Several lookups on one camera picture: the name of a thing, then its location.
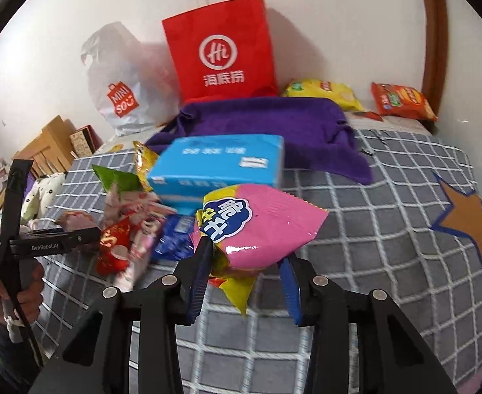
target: gray checkered blanket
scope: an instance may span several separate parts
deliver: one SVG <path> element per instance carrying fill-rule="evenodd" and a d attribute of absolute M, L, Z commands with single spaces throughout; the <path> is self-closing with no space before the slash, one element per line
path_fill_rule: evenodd
<path fill-rule="evenodd" d="M 345 289 L 387 291 L 461 385 L 482 368 L 482 268 L 471 241 L 428 227 L 449 204 L 434 173 L 467 192 L 476 188 L 472 166 L 461 150 L 436 138 L 371 130 L 356 135 L 373 154 L 371 185 L 323 172 L 284 173 L 285 191 L 330 211 L 317 238 L 298 253 Z M 69 209 L 87 210 L 100 220 L 105 194 L 92 164 L 132 171 L 133 151 L 74 161 L 42 227 Z M 95 272 L 96 256 L 90 254 L 52 256 L 43 263 L 45 300 L 35 332 L 53 351 L 111 279 Z M 173 266 L 151 266 L 141 286 Z M 302 392 L 312 332 L 289 318 L 277 267 L 259 277 L 249 306 L 242 317 L 220 289 L 209 287 L 196 324 L 177 327 L 185 392 Z M 131 393 L 137 392 L 139 334 L 136 323 Z M 351 339 L 349 392 L 357 392 L 355 328 Z"/>

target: human hand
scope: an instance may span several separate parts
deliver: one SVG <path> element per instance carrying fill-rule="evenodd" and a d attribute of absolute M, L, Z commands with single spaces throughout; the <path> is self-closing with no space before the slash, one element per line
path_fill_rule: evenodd
<path fill-rule="evenodd" d="M 44 298 L 41 292 L 44 289 L 44 281 L 42 280 L 44 276 L 44 268 L 39 263 L 32 273 L 32 283 L 29 288 L 23 292 L 19 292 L 17 299 L 20 302 L 22 311 L 26 315 L 29 323 L 33 323 L 40 314 L 40 304 L 42 304 Z M 2 300 L 9 299 L 8 292 L 6 288 L 0 281 L 0 323 L 6 325 L 4 321 L 4 311 L 2 309 Z M 15 310 L 15 315 L 20 318 L 17 311 Z"/>

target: blue tissue box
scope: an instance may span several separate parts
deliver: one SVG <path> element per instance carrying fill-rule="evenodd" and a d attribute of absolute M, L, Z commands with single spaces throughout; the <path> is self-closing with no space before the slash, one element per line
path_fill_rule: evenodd
<path fill-rule="evenodd" d="M 246 183 L 279 188 L 283 146 L 274 135 L 179 138 L 161 154 L 148 182 L 163 204 L 194 215 L 214 189 Z"/>

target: green snack bag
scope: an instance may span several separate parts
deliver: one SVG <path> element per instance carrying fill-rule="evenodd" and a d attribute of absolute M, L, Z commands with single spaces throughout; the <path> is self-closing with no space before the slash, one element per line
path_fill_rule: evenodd
<path fill-rule="evenodd" d="M 92 164 L 93 172 L 102 182 L 102 187 L 108 192 L 113 184 L 117 184 L 117 191 L 143 191 L 139 177 L 135 173 L 121 172 L 112 168 Z"/>

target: sleeve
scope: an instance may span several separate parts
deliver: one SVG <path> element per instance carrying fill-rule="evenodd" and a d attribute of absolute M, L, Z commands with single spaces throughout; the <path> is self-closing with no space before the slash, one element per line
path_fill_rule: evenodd
<path fill-rule="evenodd" d="M 37 378 L 39 368 L 27 342 L 13 343 L 0 324 L 0 374 L 20 394 L 26 394 Z"/>

